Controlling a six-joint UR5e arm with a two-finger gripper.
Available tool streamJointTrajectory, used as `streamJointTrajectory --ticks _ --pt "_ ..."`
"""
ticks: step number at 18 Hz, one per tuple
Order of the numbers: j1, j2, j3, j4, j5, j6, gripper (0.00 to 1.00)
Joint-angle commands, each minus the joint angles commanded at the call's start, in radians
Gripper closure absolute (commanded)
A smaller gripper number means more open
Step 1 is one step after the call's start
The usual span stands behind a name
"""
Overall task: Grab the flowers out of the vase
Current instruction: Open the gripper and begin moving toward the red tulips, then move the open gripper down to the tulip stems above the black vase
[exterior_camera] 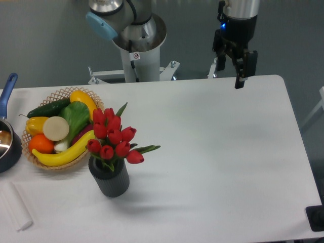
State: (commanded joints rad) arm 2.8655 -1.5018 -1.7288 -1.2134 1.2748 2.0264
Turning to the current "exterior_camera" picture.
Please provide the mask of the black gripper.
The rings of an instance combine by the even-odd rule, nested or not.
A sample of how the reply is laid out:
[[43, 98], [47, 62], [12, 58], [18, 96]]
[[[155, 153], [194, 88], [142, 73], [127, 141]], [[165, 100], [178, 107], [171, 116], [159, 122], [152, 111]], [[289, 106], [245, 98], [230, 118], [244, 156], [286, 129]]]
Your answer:
[[236, 89], [243, 88], [248, 77], [256, 72], [258, 52], [246, 50], [254, 36], [257, 17], [239, 19], [223, 15], [220, 27], [215, 31], [212, 49], [217, 57], [216, 70], [225, 69], [226, 55], [235, 58]]

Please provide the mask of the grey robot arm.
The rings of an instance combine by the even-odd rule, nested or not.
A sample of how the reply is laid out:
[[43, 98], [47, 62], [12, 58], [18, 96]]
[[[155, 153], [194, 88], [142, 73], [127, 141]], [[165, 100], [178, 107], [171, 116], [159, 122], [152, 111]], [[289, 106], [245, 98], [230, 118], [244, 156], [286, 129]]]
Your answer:
[[[212, 50], [216, 57], [208, 78], [224, 70], [226, 58], [232, 60], [236, 71], [235, 88], [255, 75], [257, 51], [250, 51], [259, 1], [219, 1]], [[152, 12], [151, 1], [89, 1], [86, 21], [98, 36], [113, 41], [119, 48], [125, 81], [128, 83], [172, 80], [180, 64], [171, 61], [160, 66], [160, 47], [167, 37], [166, 25]]]

